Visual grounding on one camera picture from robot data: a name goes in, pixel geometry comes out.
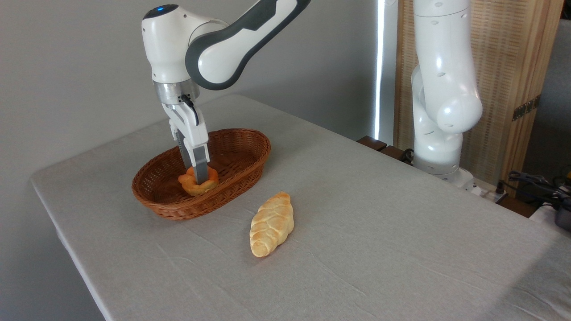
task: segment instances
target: bread roll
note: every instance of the bread roll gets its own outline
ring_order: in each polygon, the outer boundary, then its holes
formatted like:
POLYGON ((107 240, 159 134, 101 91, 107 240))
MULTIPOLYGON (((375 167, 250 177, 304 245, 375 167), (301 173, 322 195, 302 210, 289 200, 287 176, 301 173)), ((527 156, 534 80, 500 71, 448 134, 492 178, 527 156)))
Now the bread roll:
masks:
POLYGON ((194 177, 194 169, 190 167, 186 171, 186 174, 179 176, 178 181, 187 193, 192 196, 198 196, 218 186, 218 172, 209 166, 208 180, 198 185, 196 184, 196 178, 194 177))
POLYGON ((261 258, 282 244, 293 230, 293 207, 286 192, 279 192, 267 200, 252 218, 250 248, 261 258))

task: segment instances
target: gray tablecloth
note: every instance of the gray tablecloth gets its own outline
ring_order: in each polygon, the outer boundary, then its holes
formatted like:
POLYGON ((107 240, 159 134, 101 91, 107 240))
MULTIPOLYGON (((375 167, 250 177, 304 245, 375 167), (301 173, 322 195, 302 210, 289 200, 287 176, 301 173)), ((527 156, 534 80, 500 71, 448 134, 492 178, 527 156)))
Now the gray tablecloth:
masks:
POLYGON ((571 319, 567 237, 250 99, 202 110, 272 143, 261 180, 208 215, 165 220, 131 193, 175 145, 167 122, 32 178, 107 320, 571 319), (250 221, 280 190, 295 229, 259 259, 250 221))

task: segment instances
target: brown wicker basket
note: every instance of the brown wicker basket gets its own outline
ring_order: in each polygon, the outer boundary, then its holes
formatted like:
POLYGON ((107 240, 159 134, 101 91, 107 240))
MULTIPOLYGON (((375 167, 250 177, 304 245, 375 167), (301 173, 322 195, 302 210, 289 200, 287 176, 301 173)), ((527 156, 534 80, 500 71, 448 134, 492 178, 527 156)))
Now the brown wicker basket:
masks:
POLYGON ((191 219, 208 214, 235 199, 262 176, 270 154, 270 140, 251 129, 224 129, 208 133, 210 167, 219 185, 200 196, 190 196, 178 182, 185 168, 178 147, 158 155, 135 175, 132 190, 146 207, 166 219, 191 219))

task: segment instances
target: wooden block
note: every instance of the wooden block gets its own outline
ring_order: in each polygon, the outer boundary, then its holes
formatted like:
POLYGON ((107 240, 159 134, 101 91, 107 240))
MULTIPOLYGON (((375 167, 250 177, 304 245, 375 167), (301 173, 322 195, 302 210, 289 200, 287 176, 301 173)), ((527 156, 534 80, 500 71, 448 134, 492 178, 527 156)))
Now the wooden block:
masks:
POLYGON ((359 139, 359 140, 357 141, 357 143, 359 143, 359 144, 361 144, 361 145, 365 145, 365 146, 367 146, 367 147, 369 147, 369 148, 372 148, 372 149, 374 149, 374 150, 376 150, 376 151, 380 151, 380 150, 384 149, 384 148, 387 146, 386 143, 383 143, 383 142, 381 142, 381 141, 378 141, 378 140, 376 140, 375 138, 372 138, 372 137, 370 137, 370 136, 365 136, 365 137, 359 139))
POLYGON ((400 161, 403 157, 404 151, 396 148, 395 146, 388 146, 381 150, 381 153, 400 161))

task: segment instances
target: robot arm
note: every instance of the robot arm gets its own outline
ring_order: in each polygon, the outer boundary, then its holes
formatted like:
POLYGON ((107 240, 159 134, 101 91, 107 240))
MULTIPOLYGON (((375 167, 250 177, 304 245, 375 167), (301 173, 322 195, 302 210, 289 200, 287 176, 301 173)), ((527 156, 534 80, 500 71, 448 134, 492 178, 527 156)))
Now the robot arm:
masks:
POLYGON ((470 1, 415 0, 415 39, 427 115, 445 133, 482 116, 470 43, 470 1))
POLYGON ((414 0, 419 65, 412 73, 414 166, 477 192, 460 168, 462 133, 480 120, 470 0, 414 0))
POLYGON ((222 90, 240 77, 250 58, 284 29, 310 0, 259 0, 232 25, 164 5, 143 18, 143 43, 152 80, 184 165, 198 184, 207 175, 208 132, 194 106, 199 86, 222 90))

